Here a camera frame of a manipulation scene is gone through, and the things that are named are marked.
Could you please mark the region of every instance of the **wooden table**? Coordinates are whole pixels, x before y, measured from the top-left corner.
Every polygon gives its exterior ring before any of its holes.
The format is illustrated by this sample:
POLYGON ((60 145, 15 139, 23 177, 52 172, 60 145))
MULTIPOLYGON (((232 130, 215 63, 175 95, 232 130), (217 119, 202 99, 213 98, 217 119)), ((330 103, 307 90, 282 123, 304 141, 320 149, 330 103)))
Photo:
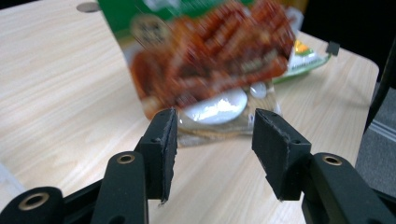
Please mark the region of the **wooden table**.
MULTIPOLYGON (((101 179, 149 125, 122 51, 82 0, 0 11, 0 208, 27 189, 64 196, 101 179)), ((299 34, 324 52, 327 44, 299 34)), ((284 118, 312 144, 355 163, 377 66, 341 49, 309 75, 276 85, 284 118)), ((178 150, 170 200, 150 223, 304 223, 301 202, 276 200, 251 139, 178 150)))

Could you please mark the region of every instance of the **gray fabric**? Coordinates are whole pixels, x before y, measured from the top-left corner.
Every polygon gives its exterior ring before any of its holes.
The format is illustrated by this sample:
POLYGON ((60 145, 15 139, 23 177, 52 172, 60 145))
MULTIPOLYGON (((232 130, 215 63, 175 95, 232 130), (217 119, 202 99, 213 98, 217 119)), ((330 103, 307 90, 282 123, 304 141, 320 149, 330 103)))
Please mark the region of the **gray fabric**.
MULTIPOLYGON (((391 133, 396 130, 395 102, 396 90, 390 89, 375 116, 375 122, 388 126, 386 128, 391 133)), ((356 170, 370 187, 396 197, 396 142, 387 136, 383 131, 369 127, 361 140, 356 170)))

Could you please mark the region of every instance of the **white plate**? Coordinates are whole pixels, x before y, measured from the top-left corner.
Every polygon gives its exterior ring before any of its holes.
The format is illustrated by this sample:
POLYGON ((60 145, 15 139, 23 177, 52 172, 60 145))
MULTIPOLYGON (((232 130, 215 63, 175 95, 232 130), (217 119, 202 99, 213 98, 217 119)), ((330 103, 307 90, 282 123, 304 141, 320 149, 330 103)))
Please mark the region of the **white plate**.
POLYGON ((188 106, 184 113, 202 124, 221 124, 236 119, 245 109, 248 97, 242 89, 226 91, 218 96, 188 106))

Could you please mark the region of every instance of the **packaged food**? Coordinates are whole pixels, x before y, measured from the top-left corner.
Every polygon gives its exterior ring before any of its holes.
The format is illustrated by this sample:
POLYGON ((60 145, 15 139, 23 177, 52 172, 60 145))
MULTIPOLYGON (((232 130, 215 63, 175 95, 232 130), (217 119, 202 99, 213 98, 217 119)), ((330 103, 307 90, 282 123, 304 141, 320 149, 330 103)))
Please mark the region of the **packaged food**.
POLYGON ((278 83, 292 77, 307 74, 309 71, 321 67, 331 57, 332 55, 330 53, 324 56, 319 55, 297 39, 294 42, 293 51, 289 58, 288 71, 283 76, 274 78, 273 82, 278 83))
POLYGON ((251 134, 257 107, 280 113, 272 78, 295 35, 277 1, 120 2, 99 0, 146 116, 175 107, 181 146, 251 134))

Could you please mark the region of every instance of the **black cable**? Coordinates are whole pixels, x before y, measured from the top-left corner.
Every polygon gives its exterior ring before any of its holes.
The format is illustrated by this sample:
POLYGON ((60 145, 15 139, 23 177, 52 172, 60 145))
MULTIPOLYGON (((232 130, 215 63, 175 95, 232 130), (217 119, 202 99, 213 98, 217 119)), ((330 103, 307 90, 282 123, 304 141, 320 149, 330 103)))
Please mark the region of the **black cable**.
POLYGON ((384 102, 385 97, 387 96, 390 88, 392 77, 396 77, 395 61, 396 61, 396 36, 393 39, 393 44, 392 47, 390 48, 387 63, 385 64, 384 72, 381 77, 381 82, 379 83, 378 91, 376 92, 375 98, 372 104, 370 105, 369 114, 367 116, 364 132, 366 132, 367 129, 369 128, 376 113, 378 112, 379 108, 384 102))

